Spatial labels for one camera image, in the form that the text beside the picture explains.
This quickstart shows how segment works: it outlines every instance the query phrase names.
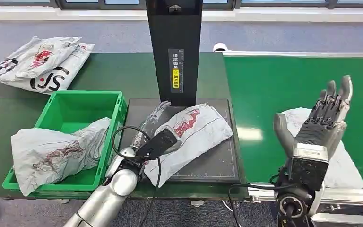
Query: floor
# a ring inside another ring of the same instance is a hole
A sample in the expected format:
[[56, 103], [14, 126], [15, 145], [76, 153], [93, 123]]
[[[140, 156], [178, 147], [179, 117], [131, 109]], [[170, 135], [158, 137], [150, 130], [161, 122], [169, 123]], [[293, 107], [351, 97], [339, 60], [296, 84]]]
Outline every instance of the floor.
[[[32, 36], [80, 36], [95, 43], [94, 52], [152, 52], [147, 22], [0, 22], [0, 61]], [[217, 42], [231, 50], [363, 52], [363, 23], [240, 23], [204, 22], [202, 52]], [[48, 200], [0, 199], [0, 227], [62, 226], [83, 201], [61, 204]], [[137, 226], [147, 200], [127, 200], [111, 226]], [[245, 227], [274, 227], [272, 203], [244, 204], [239, 215]], [[146, 227], [233, 226], [231, 212], [221, 201], [195, 208], [187, 200], [159, 200]]]

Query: package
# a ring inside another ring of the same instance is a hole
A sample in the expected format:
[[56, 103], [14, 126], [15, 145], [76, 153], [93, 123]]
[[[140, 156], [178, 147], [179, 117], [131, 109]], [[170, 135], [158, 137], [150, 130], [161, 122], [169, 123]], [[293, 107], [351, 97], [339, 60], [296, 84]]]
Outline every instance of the package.
[[30, 42], [5, 58], [0, 64], [0, 80], [36, 78], [61, 64], [76, 49], [81, 38], [55, 37]]
[[67, 90], [78, 71], [87, 61], [95, 44], [80, 43], [73, 53], [58, 67], [36, 78], [18, 78], [2, 83], [28, 91], [51, 94], [58, 90]]
[[[302, 107], [282, 112], [286, 116], [287, 128], [293, 136], [298, 134], [310, 112], [311, 109]], [[363, 179], [360, 172], [355, 167], [342, 141], [339, 142], [334, 155], [329, 161], [324, 181], [327, 188], [363, 188]]]
[[33, 37], [1, 63], [0, 82], [44, 94], [67, 90], [94, 48], [80, 39]]
[[[182, 142], [180, 148], [169, 154], [162, 155], [161, 179], [159, 187], [173, 174], [189, 162], [204, 154], [214, 146], [233, 135], [233, 131], [226, 120], [207, 104], [200, 104], [180, 111], [167, 123], [159, 126], [155, 135], [168, 128], [177, 139]], [[158, 180], [158, 161], [149, 161], [144, 168], [144, 173], [156, 186]]]
[[11, 137], [13, 168], [23, 195], [99, 163], [110, 119], [102, 118], [73, 134], [20, 129]]

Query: black pole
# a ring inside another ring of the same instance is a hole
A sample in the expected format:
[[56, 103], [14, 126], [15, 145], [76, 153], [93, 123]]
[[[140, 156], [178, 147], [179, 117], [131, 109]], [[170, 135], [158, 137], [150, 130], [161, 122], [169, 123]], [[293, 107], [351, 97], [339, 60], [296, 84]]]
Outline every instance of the black pole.
[[161, 101], [196, 103], [202, 0], [146, 0]]

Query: silver robotic arm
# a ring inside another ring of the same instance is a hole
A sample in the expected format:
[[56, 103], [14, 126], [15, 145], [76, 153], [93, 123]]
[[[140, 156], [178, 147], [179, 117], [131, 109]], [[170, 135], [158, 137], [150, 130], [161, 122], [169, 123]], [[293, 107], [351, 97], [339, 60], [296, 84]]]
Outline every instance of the silver robotic arm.
[[[134, 157], [131, 147], [121, 151], [122, 154]], [[136, 188], [138, 173], [122, 169], [124, 158], [116, 156], [106, 171], [106, 181], [100, 185], [69, 219], [64, 227], [107, 227], [115, 219], [125, 199]]]
[[154, 136], [157, 123], [162, 112], [170, 106], [170, 102], [162, 102], [142, 122], [140, 128], [126, 126], [119, 128], [112, 136], [112, 147], [115, 148], [116, 134], [126, 128], [138, 130], [130, 147], [118, 154], [105, 173], [105, 181], [69, 219], [64, 227], [107, 227], [115, 219], [126, 198], [134, 191], [141, 180], [144, 162], [159, 160], [159, 156], [176, 151], [180, 142], [175, 134], [164, 129]]

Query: green plastic crate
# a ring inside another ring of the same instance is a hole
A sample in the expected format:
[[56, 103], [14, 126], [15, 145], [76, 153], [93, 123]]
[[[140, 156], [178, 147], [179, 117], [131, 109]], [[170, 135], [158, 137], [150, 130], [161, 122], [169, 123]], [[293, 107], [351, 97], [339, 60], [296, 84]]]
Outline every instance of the green plastic crate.
[[[34, 128], [74, 133], [104, 117], [111, 119], [98, 166], [80, 171], [61, 182], [41, 185], [29, 196], [45, 198], [82, 198], [102, 183], [113, 158], [111, 135], [123, 126], [127, 106], [120, 91], [57, 91], [51, 95]], [[119, 144], [120, 135], [116, 138]], [[4, 189], [20, 191], [13, 168], [3, 184]]]

